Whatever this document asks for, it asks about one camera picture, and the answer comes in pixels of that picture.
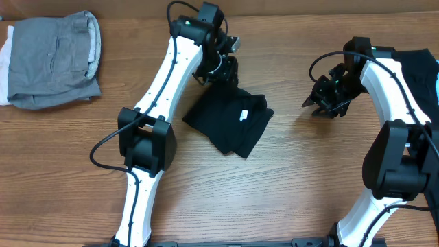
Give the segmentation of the black t-shirt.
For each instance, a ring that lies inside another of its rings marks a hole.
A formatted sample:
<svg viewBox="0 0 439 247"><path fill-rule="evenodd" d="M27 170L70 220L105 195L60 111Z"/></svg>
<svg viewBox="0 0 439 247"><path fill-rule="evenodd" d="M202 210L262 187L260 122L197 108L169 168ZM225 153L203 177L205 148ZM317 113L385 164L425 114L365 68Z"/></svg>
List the black t-shirt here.
<svg viewBox="0 0 439 247"><path fill-rule="evenodd" d="M235 85L214 84L182 120L209 138L222 153L248 158L274 111L264 95L252 95Z"/></svg>

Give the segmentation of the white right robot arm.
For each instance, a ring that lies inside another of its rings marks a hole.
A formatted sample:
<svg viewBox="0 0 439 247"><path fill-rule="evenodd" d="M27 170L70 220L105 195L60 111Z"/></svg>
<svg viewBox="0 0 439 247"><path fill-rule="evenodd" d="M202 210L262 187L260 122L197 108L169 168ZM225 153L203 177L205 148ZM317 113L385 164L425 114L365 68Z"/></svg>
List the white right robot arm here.
<svg viewBox="0 0 439 247"><path fill-rule="evenodd" d="M381 129L362 165L364 189L325 237L295 238L293 246L384 246L380 228L414 199L438 210L438 61L427 49L397 51L353 37L344 60L314 81L304 106L316 117L343 117L362 93L372 99Z"/></svg>

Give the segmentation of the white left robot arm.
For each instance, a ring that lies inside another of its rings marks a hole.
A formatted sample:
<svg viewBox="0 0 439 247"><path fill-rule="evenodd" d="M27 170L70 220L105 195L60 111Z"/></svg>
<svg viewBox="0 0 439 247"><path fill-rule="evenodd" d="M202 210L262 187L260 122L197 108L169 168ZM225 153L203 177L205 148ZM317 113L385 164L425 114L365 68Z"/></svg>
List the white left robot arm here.
<svg viewBox="0 0 439 247"><path fill-rule="evenodd" d="M128 169L121 225L110 246L146 246L159 181L176 153L171 126L175 109L190 78L200 84L237 81L233 57L240 39L229 36L218 5L204 2L195 17L170 21L169 45L152 84L133 109L117 119L119 151Z"/></svg>

